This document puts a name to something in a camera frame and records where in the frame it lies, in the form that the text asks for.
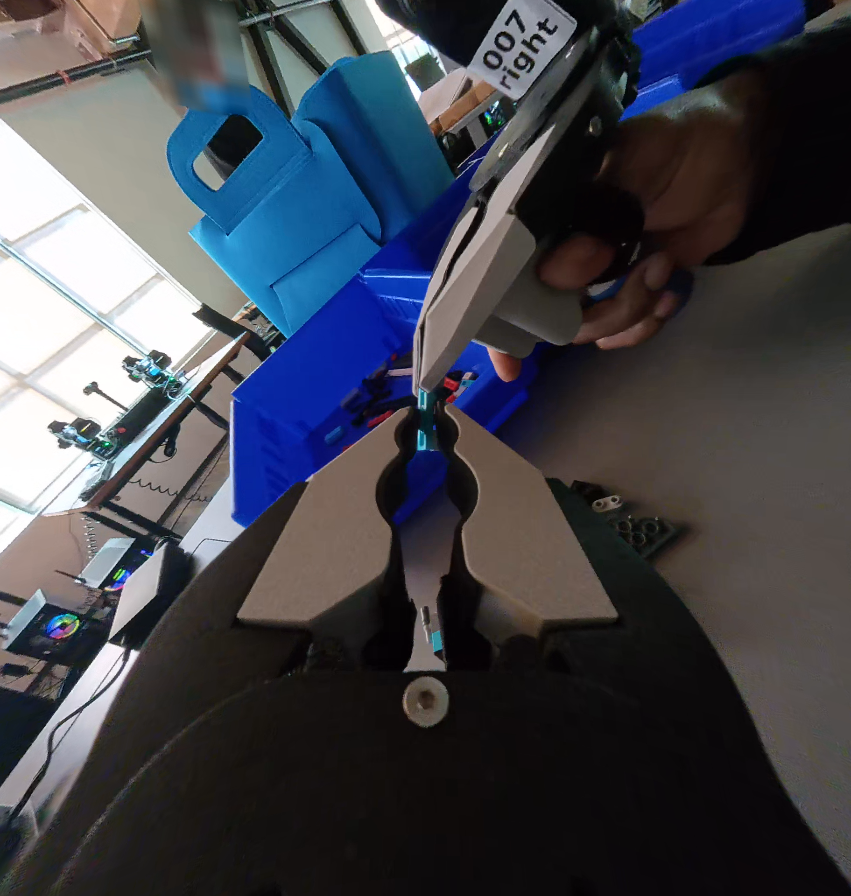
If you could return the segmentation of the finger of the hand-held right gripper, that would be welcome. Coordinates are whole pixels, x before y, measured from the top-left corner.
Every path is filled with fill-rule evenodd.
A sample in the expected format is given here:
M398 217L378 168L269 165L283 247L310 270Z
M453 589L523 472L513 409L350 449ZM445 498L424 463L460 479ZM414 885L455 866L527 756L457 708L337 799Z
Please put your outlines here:
M413 340L413 393L434 392L471 343L522 359L538 338L501 316L535 240L507 210L469 203L431 276Z

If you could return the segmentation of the person's right hand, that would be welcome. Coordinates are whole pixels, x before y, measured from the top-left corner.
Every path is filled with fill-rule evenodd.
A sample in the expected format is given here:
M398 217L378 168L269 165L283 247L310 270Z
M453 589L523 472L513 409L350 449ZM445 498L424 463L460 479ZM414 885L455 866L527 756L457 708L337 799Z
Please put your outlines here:
M598 181L640 202L654 252L612 298L587 307L574 345L646 342L681 309L677 270L706 262L745 224L767 142L767 91L754 67L627 121Z

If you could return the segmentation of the dark grey wedge plate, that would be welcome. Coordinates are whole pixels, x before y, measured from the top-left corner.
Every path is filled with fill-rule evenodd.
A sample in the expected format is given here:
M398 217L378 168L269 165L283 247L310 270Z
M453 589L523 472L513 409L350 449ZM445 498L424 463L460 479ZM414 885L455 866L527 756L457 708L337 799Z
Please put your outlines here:
M618 515L609 521L609 526L619 539L650 562L678 543L687 532L682 524L658 516Z

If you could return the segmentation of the grey side table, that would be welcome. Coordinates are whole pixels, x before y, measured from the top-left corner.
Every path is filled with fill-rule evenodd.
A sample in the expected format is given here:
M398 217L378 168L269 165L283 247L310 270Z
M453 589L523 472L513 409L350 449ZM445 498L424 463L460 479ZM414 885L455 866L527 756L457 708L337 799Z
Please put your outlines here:
M180 396L168 401L135 439L121 449L110 463L107 477L88 492L95 473L85 466L61 488L41 511L44 517L60 517L73 513L89 513L108 508L113 497L128 485L130 478L151 458L167 432L194 409L207 395L218 375L234 361L255 332L244 329L237 339L217 352L209 352L190 368L190 377Z

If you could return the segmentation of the pile of mixed toy bricks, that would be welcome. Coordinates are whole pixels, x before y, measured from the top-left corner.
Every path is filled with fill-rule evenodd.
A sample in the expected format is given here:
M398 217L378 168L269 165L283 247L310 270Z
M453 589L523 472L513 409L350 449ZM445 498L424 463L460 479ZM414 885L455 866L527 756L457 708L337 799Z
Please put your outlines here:
M341 400L338 422L327 428L324 444L344 451L398 410L418 408L420 394L410 391L412 374L413 354L392 353Z

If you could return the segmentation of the black computer tower with lights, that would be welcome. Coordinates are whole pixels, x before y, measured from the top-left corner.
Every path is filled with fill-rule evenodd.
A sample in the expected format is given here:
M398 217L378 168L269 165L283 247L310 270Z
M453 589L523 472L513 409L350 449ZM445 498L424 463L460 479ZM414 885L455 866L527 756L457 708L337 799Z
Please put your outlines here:
M148 537L109 539L73 577L73 582L86 590L119 597L128 578L145 564L154 550L155 540Z
M106 623L50 603L41 590L7 623L5 652L61 666L88 665L108 637Z

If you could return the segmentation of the person's right forearm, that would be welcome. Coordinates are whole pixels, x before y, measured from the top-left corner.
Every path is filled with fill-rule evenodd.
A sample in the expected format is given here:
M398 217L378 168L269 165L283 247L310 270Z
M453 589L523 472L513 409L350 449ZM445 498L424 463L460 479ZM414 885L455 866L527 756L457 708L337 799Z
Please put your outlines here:
M851 15L730 58L694 87L749 72L765 94L762 162L742 229L708 265L851 224Z

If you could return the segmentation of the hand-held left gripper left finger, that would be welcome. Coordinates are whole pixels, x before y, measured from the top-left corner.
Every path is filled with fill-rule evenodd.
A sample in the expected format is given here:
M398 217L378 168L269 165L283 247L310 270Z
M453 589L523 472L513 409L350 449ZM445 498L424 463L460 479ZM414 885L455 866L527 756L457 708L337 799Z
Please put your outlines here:
M312 475L238 620L339 645L352 666L403 671L416 609L395 515L416 454L416 411L396 411Z

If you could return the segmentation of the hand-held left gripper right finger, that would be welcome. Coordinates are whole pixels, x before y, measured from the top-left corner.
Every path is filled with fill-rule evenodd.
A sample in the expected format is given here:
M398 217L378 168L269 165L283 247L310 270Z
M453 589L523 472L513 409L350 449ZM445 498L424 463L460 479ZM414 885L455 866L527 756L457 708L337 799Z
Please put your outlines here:
M619 614L543 473L456 406L438 409L459 512L438 609L446 668L488 670L510 643Z

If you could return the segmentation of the large window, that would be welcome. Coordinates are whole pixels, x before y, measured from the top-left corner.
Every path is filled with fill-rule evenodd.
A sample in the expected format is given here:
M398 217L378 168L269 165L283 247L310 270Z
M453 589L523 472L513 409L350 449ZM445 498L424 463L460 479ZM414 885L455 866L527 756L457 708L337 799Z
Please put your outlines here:
M37 512L76 460L51 420L110 423L96 379L129 404L125 356L185 360L197 301L0 119L0 501Z

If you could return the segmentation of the grey desk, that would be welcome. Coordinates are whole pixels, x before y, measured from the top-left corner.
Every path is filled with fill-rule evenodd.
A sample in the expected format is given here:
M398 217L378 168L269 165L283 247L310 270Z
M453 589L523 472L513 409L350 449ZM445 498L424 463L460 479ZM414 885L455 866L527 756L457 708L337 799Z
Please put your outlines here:
M151 633L10 894L851 894L851 228L701 269L533 395L506 444L617 623L438 678L242 623L296 483ZM618 515L687 532L650 562Z

